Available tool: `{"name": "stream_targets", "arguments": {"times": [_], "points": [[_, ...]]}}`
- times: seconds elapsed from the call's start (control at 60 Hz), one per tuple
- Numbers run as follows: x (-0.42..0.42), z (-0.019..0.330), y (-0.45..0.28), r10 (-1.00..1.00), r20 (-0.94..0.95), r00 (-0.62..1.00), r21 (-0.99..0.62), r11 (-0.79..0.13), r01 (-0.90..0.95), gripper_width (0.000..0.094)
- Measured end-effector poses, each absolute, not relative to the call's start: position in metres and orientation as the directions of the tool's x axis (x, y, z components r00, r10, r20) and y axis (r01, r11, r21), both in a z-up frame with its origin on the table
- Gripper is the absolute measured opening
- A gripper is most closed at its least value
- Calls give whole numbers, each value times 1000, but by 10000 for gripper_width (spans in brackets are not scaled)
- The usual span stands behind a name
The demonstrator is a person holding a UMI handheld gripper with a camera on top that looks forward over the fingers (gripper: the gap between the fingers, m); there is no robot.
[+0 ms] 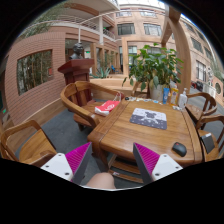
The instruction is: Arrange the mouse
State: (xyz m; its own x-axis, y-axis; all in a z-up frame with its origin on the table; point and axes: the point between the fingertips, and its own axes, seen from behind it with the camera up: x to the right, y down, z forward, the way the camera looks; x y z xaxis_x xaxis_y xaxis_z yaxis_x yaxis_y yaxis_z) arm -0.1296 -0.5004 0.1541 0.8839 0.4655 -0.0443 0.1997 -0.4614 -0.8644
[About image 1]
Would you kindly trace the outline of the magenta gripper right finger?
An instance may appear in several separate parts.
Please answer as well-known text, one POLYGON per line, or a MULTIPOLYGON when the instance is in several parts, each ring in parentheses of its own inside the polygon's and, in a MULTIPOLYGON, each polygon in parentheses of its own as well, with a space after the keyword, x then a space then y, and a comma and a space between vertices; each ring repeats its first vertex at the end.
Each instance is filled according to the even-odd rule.
POLYGON ((133 144, 133 154, 145 185, 182 169, 168 154, 159 155, 138 143, 133 144))

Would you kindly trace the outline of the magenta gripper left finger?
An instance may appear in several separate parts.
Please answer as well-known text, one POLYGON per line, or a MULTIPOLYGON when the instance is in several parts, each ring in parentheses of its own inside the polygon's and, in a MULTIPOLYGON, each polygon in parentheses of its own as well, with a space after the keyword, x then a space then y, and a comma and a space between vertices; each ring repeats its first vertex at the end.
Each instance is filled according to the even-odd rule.
POLYGON ((88 142, 67 154, 57 153, 42 169, 79 185, 92 153, 92 143, 88 142))

